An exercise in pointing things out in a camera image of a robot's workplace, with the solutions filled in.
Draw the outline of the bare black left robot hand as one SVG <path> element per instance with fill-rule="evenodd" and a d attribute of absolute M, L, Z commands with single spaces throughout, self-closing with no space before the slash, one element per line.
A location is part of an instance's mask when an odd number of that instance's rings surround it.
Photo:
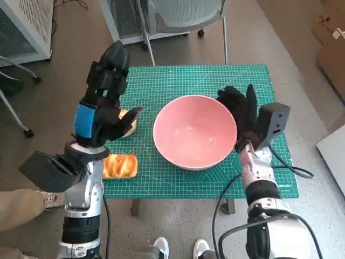
<path fill-rule="evenodd" d="M 132 129 L 142 107 L 134 107 L 119 117 L 120 97 L 127 88 L 129 64 L 129 53 L 119 40 L 106 49 L 98 62 L 92 63 L 86 93 L 79 101 L 74 118 L 75 139 L 80 146 L 101 147 Z"/>

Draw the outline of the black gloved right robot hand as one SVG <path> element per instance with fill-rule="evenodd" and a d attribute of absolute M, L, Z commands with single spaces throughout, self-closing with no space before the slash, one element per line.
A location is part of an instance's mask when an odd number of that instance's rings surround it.
<path fill-rule="evenodd" d="M 253 85 L 248 85 L 246 94 L 242 94 L 233 86 L 227 86 L 217 94 L 216 100 L 231 112 L 236 122 L 236 152 L 241 153 L 249 142 L 253 148 L 257 148 L 263 137 L 257 132 L 257 97 Z"/>

